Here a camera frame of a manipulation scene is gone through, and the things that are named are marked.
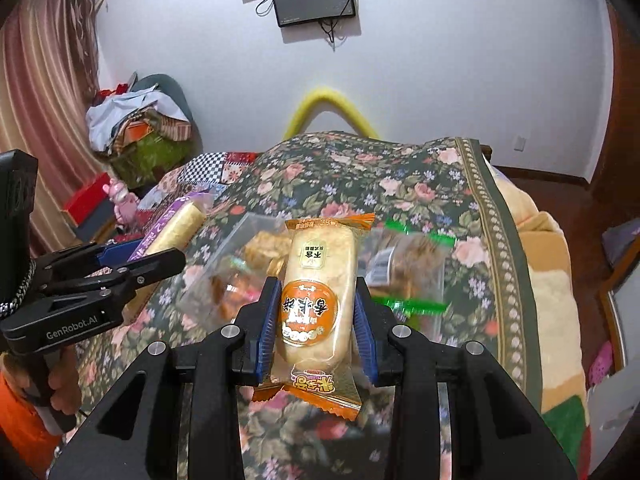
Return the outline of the left hand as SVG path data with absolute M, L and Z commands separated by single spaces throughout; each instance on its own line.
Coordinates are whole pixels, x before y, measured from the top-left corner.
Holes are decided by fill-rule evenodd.
M 1 373 L 10 389 L 26 400 L 26 390 L 32 385 L 27 370 L 15 356 L 8 352 L 1 355 Z M 81 406 L 81 391 L 78 384 L 77 356 L 74 347 L 61 350 L 60 360 L 51 368 L 48 383 L 53 390 L 51 405 L 66 415 L 75 414 Z

